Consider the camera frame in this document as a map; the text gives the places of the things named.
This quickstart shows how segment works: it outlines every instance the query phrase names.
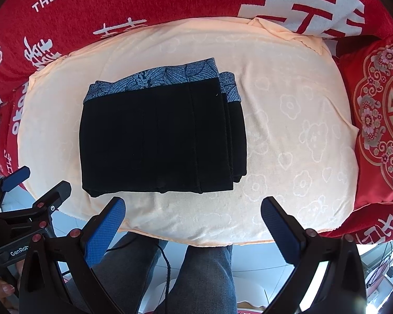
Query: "folded garment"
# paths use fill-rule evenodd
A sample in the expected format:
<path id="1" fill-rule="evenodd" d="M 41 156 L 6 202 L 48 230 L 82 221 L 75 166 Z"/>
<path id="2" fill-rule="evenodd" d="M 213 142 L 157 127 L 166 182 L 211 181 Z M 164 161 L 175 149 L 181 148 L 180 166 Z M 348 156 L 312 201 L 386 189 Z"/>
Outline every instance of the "folded garment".
<path id="1" fill-rule="evenodd" d="M 230 72 L 218 74 L 211 58 L 92 84 L 80 123 L 83 189 L 92 197 L 117 191 L 232 190 L 233 181 L 245 174 L 246 160 L 233 81 Z M 111 173 L 98 176 L 97 170 Z"/>

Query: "textured blue pad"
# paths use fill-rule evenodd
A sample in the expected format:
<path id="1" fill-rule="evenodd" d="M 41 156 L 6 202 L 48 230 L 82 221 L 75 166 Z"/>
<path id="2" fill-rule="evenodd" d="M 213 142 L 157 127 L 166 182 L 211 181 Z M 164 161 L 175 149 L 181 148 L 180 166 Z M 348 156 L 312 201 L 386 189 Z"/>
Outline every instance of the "textured blue pad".
<path id="1" fill-rule="evenodd" d="M 30 170 L 27 166 L 22 166 L 11 175 L 3 178 L 2 191 L 9 192 L 17 187 L 20 183 L 27 180 L 30 176 Z"/>
<path id="2" fill-rule="evenodd" d="M 113 237 L 125 218 L 125 202 L 122 198 L 117 198 L 108 215 L 101 222 L 93 236 L 86 243 L 85 260 L 89 267 L 98 264 L 111 244 Z"/>
<path id="3" fill-rule="evenodd" d="M 301 243 L 278 209 L 271 203 L 269 197 L 262 201 L 261 216 L 284 260 L 294 266 L 298 265 L 301 256 Z"/>

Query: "blue gripper pad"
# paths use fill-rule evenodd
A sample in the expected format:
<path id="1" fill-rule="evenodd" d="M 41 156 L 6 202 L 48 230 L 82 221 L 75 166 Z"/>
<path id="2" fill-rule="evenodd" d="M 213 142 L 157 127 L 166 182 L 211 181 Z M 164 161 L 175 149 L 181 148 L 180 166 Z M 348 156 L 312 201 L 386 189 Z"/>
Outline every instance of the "blue gripper pad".
<path id="1" fill-rule="evenodd" d="M 27 180 L 30 176 L 30 169 L 27 166 L 22 166 L 19 170 L 16 170 L 11 175 L 3 178 L 2 191 L 8 193 L 13 190 L 20 183 Z"/>
<path id="2" fill-rule="evenodd" d="M 298 265 L 301 257 L 301 240 L 303 238 L 298 237 L 292 230 L 291 224 L 287 222 L 293 217 L 288 216 L 273 197 L 266 197 L 262 201 L 261 216 L 284 260 L 294 266 Z"/>
<path id="3" fill-rule="evenodd" d="M 101 261 L 109 244 L 111 244 L 113 237 L 125 218 L 126 208 L 125 202 L 122 198 L 112 198 L 105 209 L 101 212 L 101 215 L 103 215 L 105 210 L 108 210 L 108 206 L 111 206 L 111 209 L 109 209 L 107 215 L 101 220 L 99 226 L 85 245 L 85 260 L 89 267 L 92 267 Z"/>

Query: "person's leg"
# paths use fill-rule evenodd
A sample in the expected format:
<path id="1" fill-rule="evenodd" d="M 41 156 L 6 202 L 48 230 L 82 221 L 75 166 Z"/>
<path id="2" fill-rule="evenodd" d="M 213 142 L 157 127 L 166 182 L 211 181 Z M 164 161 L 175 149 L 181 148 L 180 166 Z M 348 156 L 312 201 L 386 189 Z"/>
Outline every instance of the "person's leg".
<path id="1" fill-rule="evenodd" d="M 164 249 L 167 241 L 129 232 L 114 248 L 127 243 L 130 244 L 124 248 L 106 253 L 101 263 L 93 266 L 93 271 L 120 309 L 126 314 L 134 314 L 138 312 L 161 255 L 156 244 Z M 89 312 L 73 280 L 67 283 L 67 289 L 73 304 Z"/>
<path id="2" fill-rule="evenodd" d="M 175 285 L 168 296 L 168 314 L 236 314 L 237 300 L 231 274 L 232 246 L 188 246 Z M 165 301 L 154 314 L 165 313 Z"/>

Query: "fingernail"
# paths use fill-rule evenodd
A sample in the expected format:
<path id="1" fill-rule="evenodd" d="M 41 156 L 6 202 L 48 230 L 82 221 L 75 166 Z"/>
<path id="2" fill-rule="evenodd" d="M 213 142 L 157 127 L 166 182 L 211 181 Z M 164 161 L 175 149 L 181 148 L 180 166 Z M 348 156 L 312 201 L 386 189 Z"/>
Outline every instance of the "fingernail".
<path id="1" fill-rule="evenodd" d="M 2 289 L 7 295 L 12 295 L 15 292 L 15 287 L 12 285 L 2 285 Z"/>

